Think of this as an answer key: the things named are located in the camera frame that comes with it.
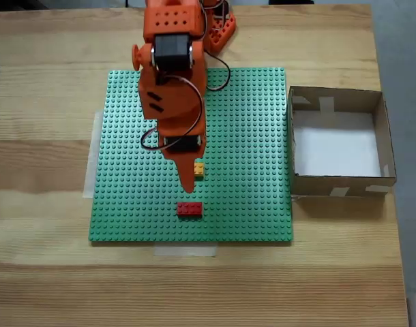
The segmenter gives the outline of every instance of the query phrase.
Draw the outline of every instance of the wooden table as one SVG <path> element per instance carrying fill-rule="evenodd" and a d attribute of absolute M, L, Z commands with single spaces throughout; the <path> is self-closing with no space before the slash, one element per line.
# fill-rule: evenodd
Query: wooden table
<path fill-rule="evenodd" d="M 380 89 L 368 6 L 234 10 L 231 66 Z M 405 326 L 392 195 L 294 202 L 291 246 L 166 258 L 89 244 L 93 117 L 142 28 L 142 10 L 0 14 L 0 326 Z"/>

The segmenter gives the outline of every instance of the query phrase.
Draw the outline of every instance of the tape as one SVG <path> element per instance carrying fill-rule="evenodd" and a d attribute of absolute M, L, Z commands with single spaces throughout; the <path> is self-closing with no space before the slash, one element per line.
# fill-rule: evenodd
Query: tape
<path fill-rule="evenodd" d="M 335 111 L 335 105 L 333 97 L 319 97 L 318 102 L 320 104 L 320 111 L 322 114 L 333 114 Z"/>
<path fill-rule="evenodd" d="M 381 186 L 381 185 L 371 185 L 366 187 L 366 191 L 369 192 L 381 192 L 381 193 L 388 193 L 390 192 L 390 186 Z"/>
<path fill-rule="evenodd" d="M 91 130 L 90 150 L 88 152 L 87 171 L 85 172 L 83 198 L 92 199 L 98 168 L 100 136 L 102 132 L 102 120 L 104 113 L 98 111 L 94 114 L 93 129 Z"/>
<path fill-rule="evenodd" d="M 305 97 L 300 95 L 294 95 L 292 100 L 294 104 L 311 104 Z"/>
<path fill-rule="evenodd" d="M 384 166 L 384 177 L 390 177 L 390 171 L 388 170 L 388 165 Z"/>
<path fill-rule="evenodd" d="M 156 242 L 154 255 L 173 257 L 213 257 L 217 243 L 210 242 Z"/>
<path fill-rule="evenodd" d="M 329 196 L 345 196 L 348 190 L 348 187 L 334 187 Z"/>

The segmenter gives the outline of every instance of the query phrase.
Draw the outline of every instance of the orange 3d printed part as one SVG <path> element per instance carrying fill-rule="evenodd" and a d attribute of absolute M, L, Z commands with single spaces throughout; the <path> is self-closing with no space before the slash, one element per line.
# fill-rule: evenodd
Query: orange 3d printed part
<path fill-rule="evenodd" d="M 157 120 L 141 145 L 161 150 L 176 163 L 188 193 L 194 189 L 194 160 L 203 156 L 206 145 L 204 51 L 211 56 L 221 51 L 234 30 L 235 17 L 226 0 L 147 0 L 146 43 L 132 47 L 134 69 L 143 67 L 138 92 L 144 118 Z M 145 139 L 155 131 L 158 146 L 146 146 Z"/>

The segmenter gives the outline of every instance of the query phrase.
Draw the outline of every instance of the open cardboard box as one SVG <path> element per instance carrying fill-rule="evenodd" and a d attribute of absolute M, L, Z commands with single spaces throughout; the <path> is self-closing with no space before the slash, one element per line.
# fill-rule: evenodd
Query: open cardboard box
<path fill-rule="evenodd" d="M 382 92 L 290 87 L 291 193 L 383 196 L 396 181 Z"/>

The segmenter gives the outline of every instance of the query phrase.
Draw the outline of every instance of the lego brick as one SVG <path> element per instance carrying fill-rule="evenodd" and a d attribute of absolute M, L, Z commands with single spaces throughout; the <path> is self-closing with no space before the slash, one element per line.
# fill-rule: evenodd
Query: lego brick
<path fill-rule="evenodd" d="M 225 78 L 225 69 L 207 72 L 210 85 Z M 284 69 L 232 69 L 226 88 L 206 93 L 209 174 L 191 194 L 172 161 L 140 147 L 155 122 L 143 119 L 138 79 L 108 77 L 89 240 L 292 240 Z M 203 202 L 203 217 L 179 218 L 177 202 Z"/>
<path fill-rule="evenodd" d="M 202 202 L 178 202 L 176 203 L 176 214 L 180 217 L 201 216 Z"/>
<path fill-rule="evenodd" d="M 195 177 L 203 177 L 203 162 L 194 163 L 194 175 Z"/>

